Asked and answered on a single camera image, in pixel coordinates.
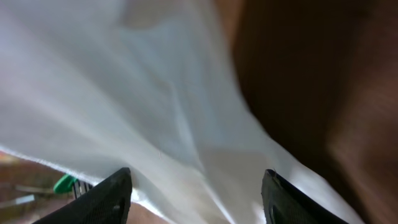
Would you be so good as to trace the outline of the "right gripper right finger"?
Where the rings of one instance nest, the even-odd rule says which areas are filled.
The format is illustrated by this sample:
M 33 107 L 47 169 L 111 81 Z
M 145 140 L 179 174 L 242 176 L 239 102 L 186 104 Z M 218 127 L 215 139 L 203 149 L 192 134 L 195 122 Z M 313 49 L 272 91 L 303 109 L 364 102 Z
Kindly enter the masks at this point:
M 265 171 L 261 195 L 267 224 L 348 224 L 274 170 Z

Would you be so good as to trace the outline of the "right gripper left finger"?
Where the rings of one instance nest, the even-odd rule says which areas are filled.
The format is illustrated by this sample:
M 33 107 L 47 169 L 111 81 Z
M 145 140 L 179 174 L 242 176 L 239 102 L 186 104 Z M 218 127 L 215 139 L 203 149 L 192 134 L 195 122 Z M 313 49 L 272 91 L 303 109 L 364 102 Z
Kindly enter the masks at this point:
M 126 224 L 131 193 L 131 172 L 125 167 L 34 224 Z

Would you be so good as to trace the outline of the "white t-shirt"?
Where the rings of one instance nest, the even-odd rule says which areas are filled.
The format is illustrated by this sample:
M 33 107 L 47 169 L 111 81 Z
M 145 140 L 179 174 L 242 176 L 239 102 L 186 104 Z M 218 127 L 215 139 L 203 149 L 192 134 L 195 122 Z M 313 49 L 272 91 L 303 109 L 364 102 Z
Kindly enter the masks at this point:
M 266 169 L 361 222 L 249 112 L 212 1 L 2 1 L 1 150 L 91 184 L 128 167 L 171 223 L 264 223 Z

